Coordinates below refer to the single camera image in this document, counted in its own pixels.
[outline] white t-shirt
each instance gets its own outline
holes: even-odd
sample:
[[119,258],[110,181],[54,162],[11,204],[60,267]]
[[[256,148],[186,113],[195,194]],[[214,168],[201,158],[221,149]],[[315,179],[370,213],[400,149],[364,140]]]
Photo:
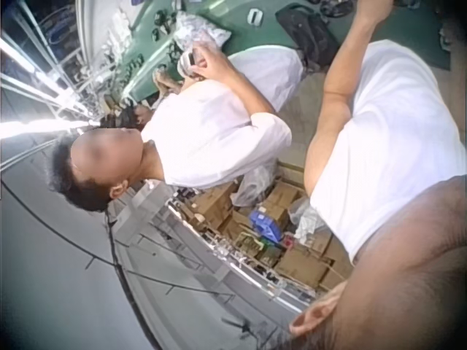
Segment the white t-shirt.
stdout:
[[[276,110],[295,92],[303,67],[295,50],[255,47],[229,58]],[[165,98],[142,131],[153,140],[167,184],[208,188],[229,182],[290,146],[289,127],[268,113],[249,116],[240,99],[213,80]]]
[[464,174],[466,149],[429,67],[393,42],[370,44],[352,119],[312,193],[312,207],[353,260],[422,191]]

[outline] person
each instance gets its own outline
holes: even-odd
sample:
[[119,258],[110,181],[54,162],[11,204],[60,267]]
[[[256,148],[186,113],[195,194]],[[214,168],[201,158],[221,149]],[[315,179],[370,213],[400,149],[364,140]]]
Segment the person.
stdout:
[[52,188],[75,206],[104,211],[128,187],[156,179],[209,188],[233,181],[276,158],[291,143],[275,114],[304,73],[299,54],[278,46],[254,47],[227,59],[196,46],[204,81],[187,82],[158,105],[140,133],[96,129],[66,137],[52,156]]
[[429,67],[369,44],[392,5],[358,1],[306,159],[310,203],[355,269],[276,350],[467,349],[466,149]]

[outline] black wire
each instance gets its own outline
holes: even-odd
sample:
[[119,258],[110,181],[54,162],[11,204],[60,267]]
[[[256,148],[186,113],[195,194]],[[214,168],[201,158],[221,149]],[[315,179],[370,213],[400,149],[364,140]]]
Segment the black wire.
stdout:
[[115,272],[117,274],[118,279],[120,280],[120,283],[122,284],[123,292],[125,293],[126,298],[128,299],[128,302],[130,303],[133,312],[138,319],[138,323],[144,333],[146,335],[146,338],[148,341],[151,343],[154,349],[157,350],[163,350],[162,346],[159,344],[157,338],[154,336],[154,333],[152,332],[151,328],[149,327],[149,324],[147,323],[145,317],[143,316],[143,313],[141,312],[141,309],[138,306],[138,303],[136,302],[133,292],[131,291],[130,284],[128,283],[128,280],[126,279],[125,273],[123,271],[122,265],[118,262],[118,257],[117,257],[117,252],[115,250],[115,241],[113,237],[113,232],[112,232],[112,223],[110,222],[110,216],[108,209],[105,211],[105,218],[106,218],[106,224],[107,224],[107,233],[109,234],[109,240],[110,240],[110,251],[112,253],[112,259],[114,260],[114,267],[115,267]]
[[146,338],[150,342],[151,346],[156,350],[163,350],[163,348],[159,344],[156,337],[154,336],[152,330],[150,329],[150,326],[148,325],[145,317],[143,316],[143,313],[141,312],[141,309],[138,307],[138,303],[136,302],[136,300],[134,298],[134,295],[133,295],[133,292],[131,291],[130,284],[128,283],[128,280],[127,280],[127,278],[125,276],[125,272],[133,274],[133,275],[138,276],[138,277],[141,277],[141,278],[146,279],[148,281],[154,281],[154,282],[157,282],[159,284],[164,284],[164,285],[170,286],[170,287],[176,287],[176,288],[180,288],[180,289],[184,289],[184,290],[190,290],[190,291],[193,291],[193,292],[209,293],[209,294],[212,294],[212,295],[215,295],[215,296],[218,296],[218,295],[228,295],[229,297],[233,296],[232,294],[228,294],[228,293],[219,293],[219,292],[213,292],[213,291],[209,291],[209,290],[205,290],[205,289],[198,289],[198,288],[182,286],[182,285],[179,285],[179,284],[173,284],[173,283],[169,283],[169,282],[166,282],[166,281],[161,281],[160,279],[154,279],[153,277],[149,277],[149,276],[143,275],[141,273],[137,273],[135,271],[125,270],[124,267],[118,261],[117,252],[116,252],[116,249],[115,249],[115,241],[114,241],[113,233],[112,233],[112,223],[110,222],[110,217],[109,217],[109,213],[108,213],[107,210],[105,211],[106,228],[107,228],[107,233],[109,234],[110,251],[111,251],[111,254],[112,254],[113,262],[110,262],[110,261],[108,261],[108,260],[106,260],[106,259],[104,259],[102,257],[99,257],[98,255],[96,255],[96,254],[92,253],[91,251],[87,250],[86,248],[83,248],[79,244],[76,244],[75,242],[73,242],[71,239],[67,238],[63,234],[59,233],[56,229],[51,227],[43,219],[41,219],[41,217],[39,217],[36,213],[34,213],[21,199],[19,199],[19,197],[17,197],[16,194],[13,193],[13,191],[7,186],[7,184],[5,184],[5,182],[3,180],[1,180],[1,184],[4,186],[5,190],[34,219],[36,219],[38,222],[40,222],[42,225],[44,225],[44,227],[46,227],[50,232],[54,233],[57,237],[61,238],[66,243],[72,245],[74,248],[80,250],[81,252],[83,252],[85,254],[90,255],[93,259],[96,259],[98,261],[101,261],[101,262],[103,262],[103,263],[105,263],[107,265],[111,265],[111,266],[114,267],[115,272],[117,274],[117,277],[118,277],[118,279],[119,279],[119,281],[120,281],[120,283],[122,285],[125,296],[127,297],[127,300],[130,303],[130,306],[132,307],[132,309],[133,309],[133,311],[135,313],[135,317],[138,320],[138,323],[139,323],[143,333],[145,334]]
[[[37,216],[36,213],[34,213],[21,199],[19,199],[19,197],[16,196],[16,194],[13,193],[13,191],[5,184],[5,182],[2,180],[1,183],[3,184],[3,186],[5,187],[5,190],[7,190],[7,192],[32,216],[34,217],[37,221],[39,221],[41,224],[43,224],[47,229],[50,230],[50,232],[54,233],[55,235],[57,235],[59,238],[61,238],[62,240],[64,240],[66,243],[68,244],[71,244],[72,246],[74,246],[75,248],[79,249],[81,252],[84,252],[88,255],[90,255],[91,257],[93,257],[94,259],[96,260],[99,260],[99,261],[102,261],[103,263],[107,264],[107,265],[111,265],[111,266],[121,266],[121,264],[115,264],[115,262],[111,262],[111,261],[108,261],[106,259],[104,259],[103,257],[99,257],[98,255],[95,255],[94,253],[92,253],[91,251],[87,250],[86,248],[83,248],[82,246],[80,246],[79,244],[76,244],[75,242],[73,242],[71,239],[67,238],[66,236],[64,236],[63,234],[59,233],[56,229],[54,229],[53,227],[51,227],[49,224],[47,224],[43,219],[41,219],[39,216]],[[112,247],[115,247],[115,242],[113,239],[110,239],[110,244],[111,244],[111,249]],[[163,280],[160,280],[160,279],[155,279],[153,277],[150,277],[148,275],[144,275],[144,274],[141,274],[141,273],[137,273],[136,271],[131,271],[131,270],[126,270],[122,267],[122,269],[126,272],[126,273],[131,273],[135,276],[139,276],[143,279],[147,279],[148,281],[153,281],[153,282],[157,282],[159,284],[164,284],[166,286],[170,286],[170,287],[176,287],[176,288],[180,288],[180,289],[185,289],[185,290],[191,290],[193,292],[201,292],[201,293],[209,293],[209,294],[212,294],[212,295],[227,295],[229,297],[233,296],[233,294],[231,293],[221,293],[221,292],[214,292],[214,291],[211,291],[211,290],[206,290],[206,289],[198,289],[198,288],[194,288],[194,287],[187,287],[187,286],[183,286],[181,284],[174,284],[174,283],[171,283],[171,282],[167,282],[167,281],[163,281]]]
[[61,239],[63,239],[66,243],[68,244],[71,244],[73,247],[75,247],[76,249],[80,250],[81,252],[83,253],[86,253],[88,255],[90,255],[91,257],[93,257],[94,259],[96,260],[99,260],[99,261],[102,261],[103,263],[107,264],[107,265],[114,265],[112,262],[104,259],[103,257],[99,257],[98,255],[95,255],[94,253],[92,253],[91,251],[87,250],[86,248],[83,248],[82,246],[80,246],[79,244],[76,244],[74,243],[71,239],[67,238],[66,236],[62,235],[61,233],[59,233],[56,229],[54,229],[53,227],[51,227],[49,224],[47,224],[43,219],[41,219],[39,216],[37,216],[36,213],[34,213],[27,205],[24,204],[24,202],[19,199],[19,197],[16,196],[16,194],[13,193],[13,191],[11,191],[11,189],[7,186],[7,184],[5,184],[5,182],[2,180],[1,181],[1,184],[5,187],[5,190],[7,190],[7,192],[34,218],[36,219],[37,221],[39,221],[41,224],[43,224],[46,228],[48,228],[52,233],[54,233],[55,235],[57,235],[58,237],[60,237]]

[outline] white plastic bag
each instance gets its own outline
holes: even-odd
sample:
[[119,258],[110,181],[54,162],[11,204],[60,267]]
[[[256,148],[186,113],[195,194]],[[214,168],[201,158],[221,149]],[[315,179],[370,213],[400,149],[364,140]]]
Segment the white plastic bag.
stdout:
[[303,216],[304,212],[309,208],[309,199],[307,197],[302,197],[295,202],[293,202],[289,208],[289,217],[290,221],[298,226],[300,223],[300,218]]
[[316,229],[322,227],[325,223],[320,218],[320,215],[310,206],[307,197],[300,198],[293,202],[289,209],[290,221],[294,225],[298,225],[295,231],[295,239],[300,244],[307,245],[309,237],[313,235]]
[[222,47],[232,35],[230,31],[218,28],[198,15],[177,12],[174,40],[183,51],[190,49],[194,42],[206,41],[206,34],[214,39],[218,47]]
[[246,173],[238,192],[231,195],[233,206],[254,206],[264,201],[266,190],[274,182],[276,172],[277,163],[274,159]]

